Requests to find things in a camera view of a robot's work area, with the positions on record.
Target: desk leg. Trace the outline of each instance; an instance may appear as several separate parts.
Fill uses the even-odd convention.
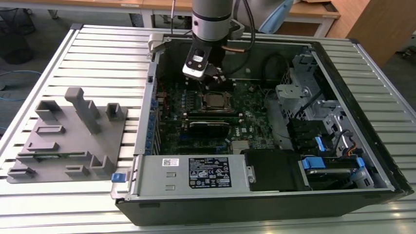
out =
[[[58,16],[58,10],[48,10],[48,12],[50,12],[51,18],[52,18],[54,20],[56,20],[56,19],[59,18],[59,16]]]
[[[142,9],[143,23],[146,28],[155,28],[154,12],[151,9]]]
[[[326,18],[323,23],[319,25],[318,31],[315,32],[316,38],[324,38],[330,32],[331,26],[334,24],[334,18]]]

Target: blue latch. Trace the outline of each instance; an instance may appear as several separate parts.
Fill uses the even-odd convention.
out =
[[[114,173],[111,175],[111,182],[114,183],[124,183],[126,182],[126,173]]]
[[[358,164],[360,168],[366,166],[364,160],[360,157],[358,158]]]
[[[304,169],[327,168],[322,157],[307,157],[304,160],[302,160],[302,164],[304,166]]]
[[[324,152],[326,151],[326,147],[324,147],[324,144],[323,144],[323,140],[320,139],[319,136],[315,137],[315,140],[318,142],[319,150]]]

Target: warning label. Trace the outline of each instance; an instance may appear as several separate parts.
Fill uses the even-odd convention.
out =
[[[190,187],[192,189],[232,186],[227,157],[190,158]]]

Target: black cable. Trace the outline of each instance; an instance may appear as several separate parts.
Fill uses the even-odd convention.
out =
[[[251,53],[252,53],[251,51],[247,52],[247,56],[246,56],[246,59],[244,59],[243,63],[235,69],[232,69],[231,71],[223,72],[223,74],[222,74],[223,76],[231,75],[231,74],[234,74],[234,73],[236,73],[238,71],[242,70],[242,68],[244,67],[244,65],[247,64],[247,62],[250,60]]]
[[[331,151],[331,156],[336,156],[336,154],[338,154],[339,141],[340,141],[343,135],[344,135],[346,133],[348,133],[348,132],[351,132],[348,129],[344,129],[344,130],[340,132],[340,134],[339,134],[339,136],[338,136],[338,138],[336,138],[336,143],[334,144],[334,149],[332,149],[332,151]]]
[[[224,50],[231,51],[231,52],[238,52],[238,53],[246,53],[246,52],[251,51],[254,48],[255,42],[256,42],[255,17],[254,17],[252,9],[250,8],[250,5],[248,5],[248,1],[243,0],[243,2],[244,2],[246,12],[247,12],[247,16],[248,16],[248,20],[250,20],[250,26],[251,26],[251,43],[250,43],[250,46],[246,49],[232,48],[228,46],[222,47]]]
[[[282,58],[284,63],[286,63],[287,68],[290,67],[286,57],[279,52],[274,52],[270,55],[267,55],[266,58],[262,61],[262,64],[260,64],[260,79],[262,79],[262,82],[266,82],[266,80],[267,80],[267,65],[268,65],[268,63],[270,63],[270,61],[271,61],[271,59],[274,57]]]
[[[183,24],[184,24],[184,20],[183,20],[182,24],[179,26],[176,26],[175,28],[179,29],[183,26]]]
[[[246,7],[246,12],[248,15],[250,27],[251,27],[251,44],[246,49],[246,51],[248,52],[254,48],[254,45],[256,42],[256,29],[255,29],[256,26],[255,26],[255,17],[254,17],[252,9],[250,8],[250,5],[248,5],[248,1],[247,0],[243,0],[243,1],[244,1],[244,7]]]
[[[314,95],[314,97],[310,99],[307,104],[299,109],[299,111],[296,112],[294,118],[296,118],[300,115],[300,113],[312,105],[312,103],[316,101],[316,99],[319,98],[319,96],[322,94],[323,94],[323,91],[319,90],[319,92]]]
[[[171,18],[171,34],[174,34],[174,17]]]
[[[292,138],[291,137],[288,137],[288,136],[284,136],[284,135],[282,135],[282,134],[279,134],[279,133],[276,133],[280,137],[283,137],[283,138],[286,138],[286,139],[290,139],[290,140],[292,140]]]
[[[166,20],[166,17],[168,18],[168,20],[171,19],[171,17],[166,16],[166,15],[159,15],[164,20]]]
[[[250,60],[250,57],[251,57],[251,50],[252,50],[252,47],[254,47],[255,42],[256,42],[255,18],[254,18],[252,10],[250,8],[247,0],[243,0],[243,1],[244,1],[246,12],[247,12],[248,19],[250,19],[250,24],[251,24],[251,44],[243,51],[243,52],[247,52],[247,56],[246,56],[244,62],[234,70],[231,70],[228,72],[223,72],[223,74],[222,74],[223,76],[227,76],[227,75],[231,75],[231,74],[236,73],[246,66],[246,64],[247,64],[247,62]]]

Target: aluminum slotted table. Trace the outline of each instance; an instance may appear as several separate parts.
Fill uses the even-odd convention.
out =
[[[0,233],[412,233],[416,195],[368,206],[343,217],[196,226],[136,227],[111,199],[111,181],[8,184],[8,169],[27,141],[40,100],[68,104],[70,86],[84,89],[98,106],[130,108],[119,168],[132,165],[148,60],[148,37],[164,29],[84,25],[72,29],[0,142]],[[263,38],[319,41],[416,189],[416,114],[359,44],[347,39],[278,35]],[[120,191],[127,190],[127,183]]]

